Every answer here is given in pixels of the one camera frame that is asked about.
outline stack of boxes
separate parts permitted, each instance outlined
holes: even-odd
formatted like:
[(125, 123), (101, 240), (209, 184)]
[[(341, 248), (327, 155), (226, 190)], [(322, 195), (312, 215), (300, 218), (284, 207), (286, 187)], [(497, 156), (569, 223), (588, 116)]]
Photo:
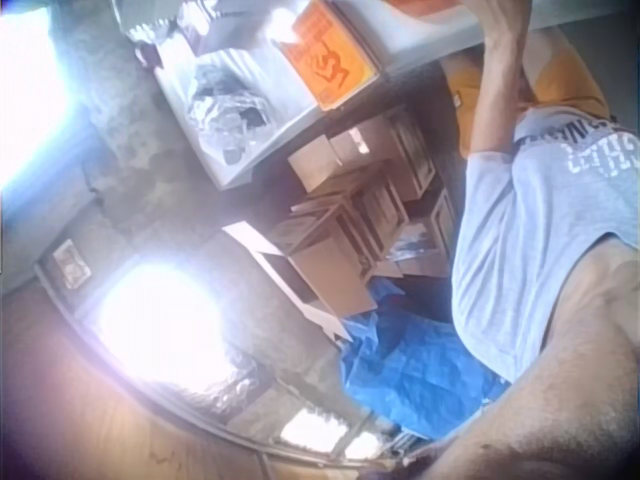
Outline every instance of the stack of boxes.
[(306, 198), (275, 225), (225, 231), (330, 337), (349, 339), (341, 318), (376, 308), (372, 275), (449, 274), (455, 215), (404, 107), (319, 137), (289, 163)]

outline person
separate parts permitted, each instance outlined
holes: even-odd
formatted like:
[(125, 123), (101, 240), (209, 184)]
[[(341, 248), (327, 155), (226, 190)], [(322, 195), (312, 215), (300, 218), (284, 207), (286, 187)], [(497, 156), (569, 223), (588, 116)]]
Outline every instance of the person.
[(442, 60), (468, 160), (453, 316), (513, 385), (411, 478), (610, 478), (640, 445), (640, 142), (559, 30), (527, 34), (531, 0), (463, 3), (484, 66)]

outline plastic bag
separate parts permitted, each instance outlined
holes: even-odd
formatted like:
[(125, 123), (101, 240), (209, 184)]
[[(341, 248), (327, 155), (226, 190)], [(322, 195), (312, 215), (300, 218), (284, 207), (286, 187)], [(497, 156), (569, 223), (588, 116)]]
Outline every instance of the plastic bag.
[(240, 162), (275, 133), (269, 102), (230, 69), (211, 63), (196, 67), (186, 115), (202, 149), (226, 165)]
[(346, 320), (343, 386), (360, 404), (425, 438), (444, 438), (508, 383), (464, 347), (451, 324), (402, 310), (386, 279), (370, 282), (378, 309)]

